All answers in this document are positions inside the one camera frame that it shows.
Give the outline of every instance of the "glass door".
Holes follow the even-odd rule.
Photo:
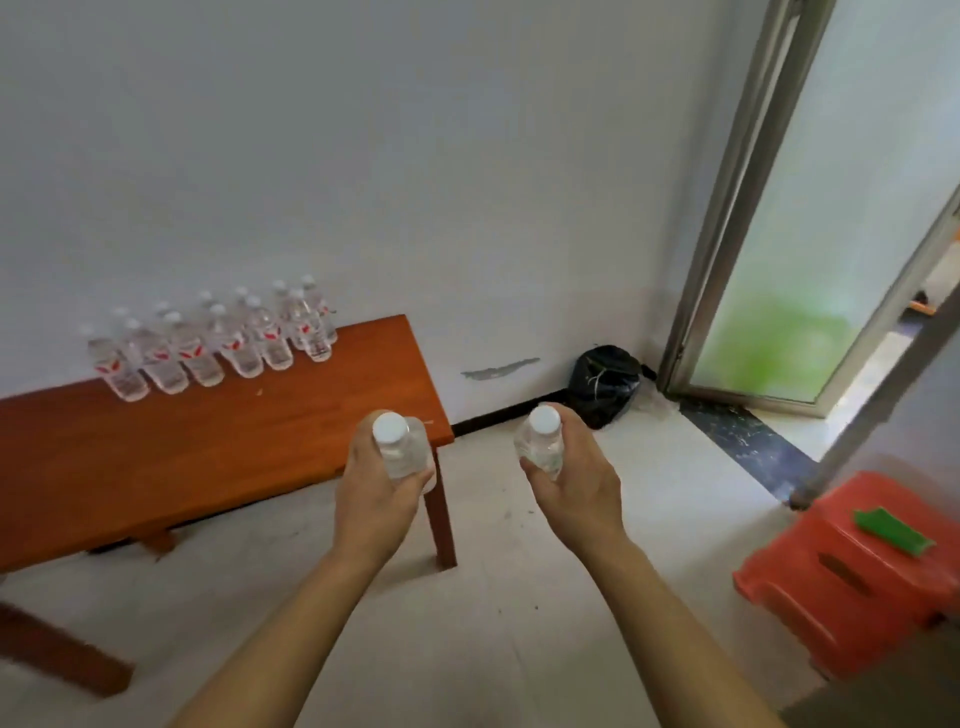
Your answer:
[[[664,361],[668,391],[825,416],[955,224],[943,211],[960,179],[960,4],[794,10]]]

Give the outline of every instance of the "metal door frame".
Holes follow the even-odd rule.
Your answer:
[[[761,398],[690,384],[836,0],[772,0],[733,119],[658,386],[730,404],[817,415],[817,402]]]
[[[690,384],[835,4],[836,0],[773,0],[768,8],[660,363],[658,386],[662,391],[825,417],[883,336],[896,324],[900,313],[952,240],[956,216],[960,215],[957,209],[960,187],[900,271],[866,326],[857,334],[815,401],[761,397]]]

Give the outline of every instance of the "orange plastic stool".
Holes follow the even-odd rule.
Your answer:
[[[890,599],[897,577],[829,523],[803,517],[733,575],[837,677],[866,667],[918,629]]]
[[[916,558],[856,527],[852,511],[883,507],[937,542]],[[814,663],[847,677],[943,610],[960,582],[960,525],[896,481],[857,473],[733,575],[738,591],[804,643]]]
[[[866,533],[853,522],[853,511],[886,508],[901,521],[923,533],[936,546],[914,557]],[[903,579],[904,589],[914,590],[934,610],[951,606],[960,577],[960,523],[951,521],[927,505],[917,494],[881,473],[855,473],[846,483],[817,498],[806,513],[847,533],[868,548],[876,558],[890,564]],[[944,581],[943,572],[947,573]]]

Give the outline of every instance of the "hand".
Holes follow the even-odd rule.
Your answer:
[[[629,541],[623,527],[620,478],[572,409],[553,404],[564,432],[564,467],[557,482],[526,458],[520,467],[550,528],[584,561],[597,551]]]
[[[387,475],[373,440],[373,421],[385,410],[372,412],[356,428],[347,468],[337,486],[331,554],[356,566],[380,571],[410,530],[420,493],[434,469],[408,475],[399,483]]]

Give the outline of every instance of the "wooden bench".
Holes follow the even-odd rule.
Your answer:
[[[326,362],[297,352],[286,371],[228,371],[218,386],[194,382],[174,396],[154,390],[127,403],[90,380],[0,400],[0,573],[127,538],[165,553],[178,523],[341,473],[357,422],[374,409],[419,417],[434,450],[453,442],[405,316],[339,333]],[[457,560],[439,467],[424,501],[438,565],[449,569]],[[122,691],[132,670],[9,605],[0,656],[99,694]],[[78,679],[105,671],[99,688]]]

